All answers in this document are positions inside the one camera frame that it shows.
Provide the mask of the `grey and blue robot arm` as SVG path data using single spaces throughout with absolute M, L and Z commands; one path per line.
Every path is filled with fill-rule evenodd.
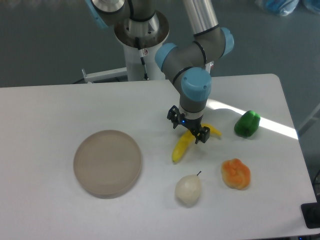
M 234 47 L 233 35 L 219 26 L 212 2 L 183 2 L 194 37 L 185 48 L 167 42 L 169 23 L 153 0 L 88 0 L 86 5 L 100 28 L 113 27 L 123 46 L 127 79 L 168 79 L 180 95 L 179 105 L 168 111 L 168 120 L 205 143 L 211 132 L 202 124 L 212 89 L 210 63 Z

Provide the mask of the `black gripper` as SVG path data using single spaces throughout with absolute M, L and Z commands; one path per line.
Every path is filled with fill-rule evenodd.
M 180 111 L 177 106 L 173 105 L 168 110 L 167 119 L 173 124 L 173 129 L 181 125 L 190 130 L 195 137 L 195 144 L 206 143 L 210 137 L 210 128 L 201 125 L 203 114 L 203 110 L 199 112 Z

